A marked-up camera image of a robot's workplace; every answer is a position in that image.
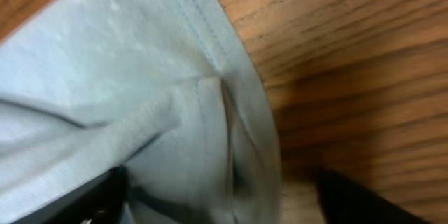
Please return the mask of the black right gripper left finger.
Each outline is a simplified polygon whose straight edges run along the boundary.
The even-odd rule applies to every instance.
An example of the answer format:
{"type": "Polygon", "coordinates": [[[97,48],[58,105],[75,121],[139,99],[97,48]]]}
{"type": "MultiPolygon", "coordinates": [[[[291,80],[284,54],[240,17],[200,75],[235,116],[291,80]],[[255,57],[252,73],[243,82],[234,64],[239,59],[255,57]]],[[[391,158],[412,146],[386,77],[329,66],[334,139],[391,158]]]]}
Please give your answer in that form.
{"type": "Polygon", "coordinates": [[[119,224],[128,191],[126,168],[114,167],[13,224],[119,224]]]}

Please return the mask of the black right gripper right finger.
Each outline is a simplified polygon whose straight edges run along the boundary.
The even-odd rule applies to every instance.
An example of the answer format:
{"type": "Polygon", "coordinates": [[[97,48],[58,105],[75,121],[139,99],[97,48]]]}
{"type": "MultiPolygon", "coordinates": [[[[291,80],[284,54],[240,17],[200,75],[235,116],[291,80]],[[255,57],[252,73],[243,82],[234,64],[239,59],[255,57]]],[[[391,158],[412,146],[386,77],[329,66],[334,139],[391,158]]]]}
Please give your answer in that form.
{"type": "Polygon", "coordinates": [[[316,189],[327,224],[429,224],[334,170],[316,177],[316,189]]]}

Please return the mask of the light blue printed t-shirt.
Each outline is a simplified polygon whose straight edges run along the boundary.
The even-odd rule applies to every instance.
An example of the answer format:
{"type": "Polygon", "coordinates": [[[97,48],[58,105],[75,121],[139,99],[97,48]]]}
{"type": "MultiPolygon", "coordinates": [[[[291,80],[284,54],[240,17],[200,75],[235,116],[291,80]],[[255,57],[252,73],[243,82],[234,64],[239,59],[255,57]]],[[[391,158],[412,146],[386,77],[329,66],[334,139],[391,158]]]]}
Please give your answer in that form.
{"type": "Polygon", "coordinates": [[[1,222],[114,167],[128,223],[279,223],[279,140],[218,0],[56,0],[1,44],[1,222]]]}

